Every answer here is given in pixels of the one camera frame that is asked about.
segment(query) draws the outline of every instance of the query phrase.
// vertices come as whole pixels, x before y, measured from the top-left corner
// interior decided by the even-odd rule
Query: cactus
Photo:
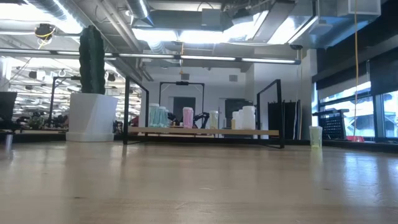
[[[81,91],[105,94],[104,42],[94,26],[83,30],[79,53]]]

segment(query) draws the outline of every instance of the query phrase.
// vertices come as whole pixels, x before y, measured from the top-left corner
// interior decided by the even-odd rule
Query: pink bottle
[[[192,108],[183,108],[182,116],[183,116],[184,128],[192,128],[192,126],[193,126],[193,109]]]

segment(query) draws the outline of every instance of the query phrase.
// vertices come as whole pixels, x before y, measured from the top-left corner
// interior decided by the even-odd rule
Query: potted cactus
[[[104,95],[104,43],[94,26],[83,30],[79,53],[81,93],[71,94],[67,141],[113,141],[118,99]]]

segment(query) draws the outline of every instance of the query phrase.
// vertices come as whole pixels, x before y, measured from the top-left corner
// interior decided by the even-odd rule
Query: white planter
[[[72,93],[67,141],[113,141],[118,99],[94,93]]]

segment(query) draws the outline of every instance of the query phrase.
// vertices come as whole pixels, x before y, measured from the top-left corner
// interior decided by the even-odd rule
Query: wooden floor
[[[0,222],[398,223],[398,157],[308,147],[15,144]]]

